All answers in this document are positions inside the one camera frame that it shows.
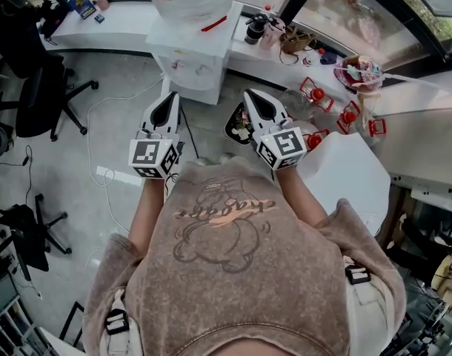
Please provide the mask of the black office chair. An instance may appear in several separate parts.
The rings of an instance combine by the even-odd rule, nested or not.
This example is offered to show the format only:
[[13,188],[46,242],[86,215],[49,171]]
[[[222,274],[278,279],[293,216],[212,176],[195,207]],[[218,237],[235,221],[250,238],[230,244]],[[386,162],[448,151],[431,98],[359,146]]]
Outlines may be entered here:
[[52,245],[64,255],[72,253],[71,248],[63,247],[50,233],[50,229],[58,222],[66,220],[68,214],[63,212],[53,221],[45,223],[41,212],[43,200],[43,194],[35,196],[35,210],[28,205],[13,205],[7,210],[0,209],[0,225],[10,229],[8,237],[0,237],[0,255],[9,244],[14,244],[22,275],[28,282],[31,281],[29,267],[49,271],[45,254],[51,251]]
[[40,20],[33,7],[10,7],[0,5],[0,55],[20,79],[24,80],[17,101],[4,101],[0,95],[1,109],[16,109],[16,135],[21,138],[40,136],[50,132],[50,139],[58,137],[56,129],[62,113],[76,125],[82,135],[87,134],[69,101],[82,91],[97,90],[94,80],[69,89],[69,78],[74,70],[64,66],[64,58],[48,53],[36,26]]

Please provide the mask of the pink tumbler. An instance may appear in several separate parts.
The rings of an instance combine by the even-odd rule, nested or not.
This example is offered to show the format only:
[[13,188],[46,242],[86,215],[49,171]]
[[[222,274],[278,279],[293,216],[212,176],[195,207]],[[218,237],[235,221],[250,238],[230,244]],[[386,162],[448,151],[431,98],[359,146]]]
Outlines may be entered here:
[[285,32],[285,28],[286,25],[281,19],[269,17],[259,44],[260,48],[272,48],[272,46],[279,41],[279,38]]

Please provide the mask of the small red-capped bottle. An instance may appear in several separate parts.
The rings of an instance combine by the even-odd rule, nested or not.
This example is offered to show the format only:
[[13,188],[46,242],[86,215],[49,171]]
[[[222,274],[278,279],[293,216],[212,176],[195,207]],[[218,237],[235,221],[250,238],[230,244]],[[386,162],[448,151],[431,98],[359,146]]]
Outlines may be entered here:
[[320,65],[322,56],[324,54],[325,54],[325,50],[323,48],[319,48],[318,50],[308,51],[308,53],[302,63],[303,63],[303,65],[306,65],[308,67]]

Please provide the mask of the person's left forearm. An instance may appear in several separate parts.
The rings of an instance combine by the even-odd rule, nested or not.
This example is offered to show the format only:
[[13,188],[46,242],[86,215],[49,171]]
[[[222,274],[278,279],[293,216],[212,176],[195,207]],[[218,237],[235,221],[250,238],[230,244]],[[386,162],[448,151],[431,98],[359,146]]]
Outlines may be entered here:
[[133,217],[129,241],[142,257],[147,255],[153,230],[164,205],[163,179],[146,179],[142,188],[136,212]]

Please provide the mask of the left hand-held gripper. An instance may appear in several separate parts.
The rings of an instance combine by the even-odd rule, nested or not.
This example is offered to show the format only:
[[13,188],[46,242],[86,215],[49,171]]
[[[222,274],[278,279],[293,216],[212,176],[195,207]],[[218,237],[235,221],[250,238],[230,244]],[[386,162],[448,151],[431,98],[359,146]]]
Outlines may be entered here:
[[175,91],[160,96],[144,111],[136,138],[130,141],[128,165],[145,179],[167,179],[179,162],[184,143],[176,133],[180,101]]

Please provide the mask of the person's right forearm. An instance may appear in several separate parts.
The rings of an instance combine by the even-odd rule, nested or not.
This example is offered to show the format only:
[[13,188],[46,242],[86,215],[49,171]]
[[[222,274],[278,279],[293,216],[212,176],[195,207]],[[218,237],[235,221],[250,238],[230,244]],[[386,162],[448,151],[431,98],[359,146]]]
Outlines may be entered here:
[[284,198],[301,221],[315,228],[327,218],[324,208],[310,192],[294,167],[278,170],[276,177]]

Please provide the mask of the red plastic strip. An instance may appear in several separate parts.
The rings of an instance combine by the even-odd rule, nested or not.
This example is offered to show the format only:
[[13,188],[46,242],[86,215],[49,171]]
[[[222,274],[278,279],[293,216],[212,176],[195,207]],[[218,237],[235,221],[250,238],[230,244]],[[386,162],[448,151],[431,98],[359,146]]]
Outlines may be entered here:
[[227,20],[227,16],[223,16],[223,17],[221,17],[219,20],[215,21],[214,23],[209,24],[209,25],[206,26],[206,27],[203,27],[203,28],[201,29],[201,31],[202,31],[203,33],[206,33],[206,32],[208,32],[208,31],[212,30],[213,28],[218,27],[220,24],[222,24],[222,23],[225,22],[226,20]]

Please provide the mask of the white window pole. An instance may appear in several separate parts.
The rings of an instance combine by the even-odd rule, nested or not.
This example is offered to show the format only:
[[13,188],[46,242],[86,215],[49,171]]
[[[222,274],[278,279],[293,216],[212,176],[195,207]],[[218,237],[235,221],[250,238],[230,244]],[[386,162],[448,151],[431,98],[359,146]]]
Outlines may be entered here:
[[425,81],[423,79],[415,79],[415,78],[411,78],[411,77],[407,77],[407,76],[400,76],[400,75],[397,75],[397,74],[390,74],[390,73],[383,73],[382,77],[384,79],[396,79],[396,80],[399,80],[401,82],[419,83],[421,85],[425,85],[425,86],[428,86],[430,88],[435,88],[437,90],[444,90],[444,87],[442,87],[442,86],[440,86],[438,84],[432,83],[432,82]]

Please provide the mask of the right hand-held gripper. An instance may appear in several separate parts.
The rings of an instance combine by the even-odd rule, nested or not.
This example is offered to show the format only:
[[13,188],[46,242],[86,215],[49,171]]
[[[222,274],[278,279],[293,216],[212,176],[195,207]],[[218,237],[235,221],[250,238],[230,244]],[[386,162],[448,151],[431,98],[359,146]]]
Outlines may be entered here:
[[283,104],[258,89],[246,89],[243,101],[253,129],[256,153],[272,171],[296,166],[307,148],[301,129],[292,119],[287,119]]

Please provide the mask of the black framed window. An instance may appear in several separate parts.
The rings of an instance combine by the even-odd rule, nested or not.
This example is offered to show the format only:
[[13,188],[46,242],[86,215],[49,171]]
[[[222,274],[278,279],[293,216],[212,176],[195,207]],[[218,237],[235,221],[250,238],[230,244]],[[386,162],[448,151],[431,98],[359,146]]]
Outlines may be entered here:
[[452,18],[436,16],[422,0],[299,0],[298,6],[292,22],[345,53],[366,53],[388,65],[432,50],[452,56]]

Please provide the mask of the pile of clear empty jugs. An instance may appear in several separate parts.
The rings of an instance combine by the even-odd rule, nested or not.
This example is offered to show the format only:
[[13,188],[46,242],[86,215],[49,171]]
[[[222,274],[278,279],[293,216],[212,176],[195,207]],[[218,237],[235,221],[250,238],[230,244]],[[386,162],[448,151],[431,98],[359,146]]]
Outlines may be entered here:
[[298,90],[287,89],[280,101],[288,116],[302,129],[306,145],[313,149],[325,136],[359,134],[372,147],[387,134],[384,119],[373,116],[357,98],[333,98],[309,77]]

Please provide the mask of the person's brown printed t-shirt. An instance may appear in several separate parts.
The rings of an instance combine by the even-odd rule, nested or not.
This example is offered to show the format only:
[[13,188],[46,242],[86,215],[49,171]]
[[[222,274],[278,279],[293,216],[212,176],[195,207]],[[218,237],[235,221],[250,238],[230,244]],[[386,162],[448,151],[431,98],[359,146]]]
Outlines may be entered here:
[[315,228],[301,221],[278,179],[239,156],[185,164],[164,193],[145,257],[128,235],[110,238],[84,309],[86,353],[99,356],[124,287],[151,356],[344,356],[344,256],[389,288],[393,338],[406,312],[400,273],[347,200],[326,214]]

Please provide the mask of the white octagonal table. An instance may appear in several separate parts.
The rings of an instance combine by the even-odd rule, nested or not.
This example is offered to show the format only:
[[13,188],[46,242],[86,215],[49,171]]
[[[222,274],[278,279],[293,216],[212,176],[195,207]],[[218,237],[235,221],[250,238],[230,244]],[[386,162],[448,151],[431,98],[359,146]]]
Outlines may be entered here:
[[359,134],[331,133],[296,169],[328,214],[346,199],[370,234],[379,233],[388,212],[390,176]]

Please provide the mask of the white water dispenser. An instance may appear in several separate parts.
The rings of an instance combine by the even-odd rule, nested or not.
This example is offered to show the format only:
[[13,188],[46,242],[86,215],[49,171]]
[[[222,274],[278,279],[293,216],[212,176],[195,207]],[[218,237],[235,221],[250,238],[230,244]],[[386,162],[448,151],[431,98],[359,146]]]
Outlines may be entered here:
[[182,98],[217,105],[227,68],[233,34],[242,5],[234,2],[225,21],[207,32],[186,33],[156,17],[146,38],[170,89]]

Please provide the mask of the black bag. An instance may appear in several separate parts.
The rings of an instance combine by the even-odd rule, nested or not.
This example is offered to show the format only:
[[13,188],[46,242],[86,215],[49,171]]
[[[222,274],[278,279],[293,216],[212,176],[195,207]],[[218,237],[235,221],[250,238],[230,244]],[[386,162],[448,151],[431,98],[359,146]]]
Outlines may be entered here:
[[57,46],[58,44],[52,40],[52,35],[64,21],[67,14],[70,12],[70,8],[63,4],[57,4],[52,8],[51,0],[42,0],[40,10],[41,17],[44,21],[41,23],[39,33],[47,43]]

